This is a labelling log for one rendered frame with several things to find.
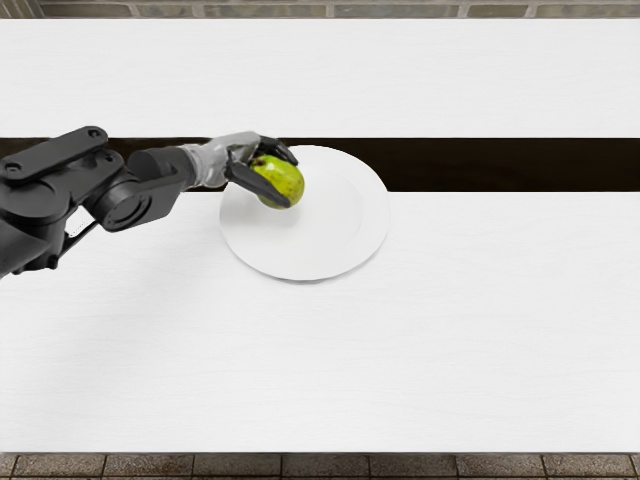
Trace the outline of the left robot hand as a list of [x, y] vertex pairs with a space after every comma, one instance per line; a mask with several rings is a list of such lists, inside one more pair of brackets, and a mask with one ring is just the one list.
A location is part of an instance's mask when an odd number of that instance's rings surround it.
[[193, 187], [217, 188], [232, 182], [278, 206], [292, 206], [271, 182], [250, 168], [252, 159], [261, 155], [275, 156], [297, 167], [298, 160], [280, 139], [246, 131], [219, 136], [205, 144], [185, 144], [181, 149], [193, 164]]

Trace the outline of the green pear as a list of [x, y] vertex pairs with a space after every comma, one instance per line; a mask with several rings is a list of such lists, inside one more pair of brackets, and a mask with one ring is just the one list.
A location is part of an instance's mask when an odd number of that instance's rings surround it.
[[291, 207], [302, 199], [305, 180], [301, 171], [291, 163], [272, 155], [262, 155], [252, 159], [249, 168], [269, 181], [289, 200]]

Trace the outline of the white round plate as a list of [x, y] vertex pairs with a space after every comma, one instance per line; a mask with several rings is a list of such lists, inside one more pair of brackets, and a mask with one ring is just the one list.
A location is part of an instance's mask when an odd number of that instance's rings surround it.
[[242, 262], [278, 279], [323, 280], [359, 267], [389, 232], [386, 186], [351, 154], [316, 145], [290, 150], [305, 179], [299, 203], [271, 209], [230, 184], [219, 213], [224, 240]]

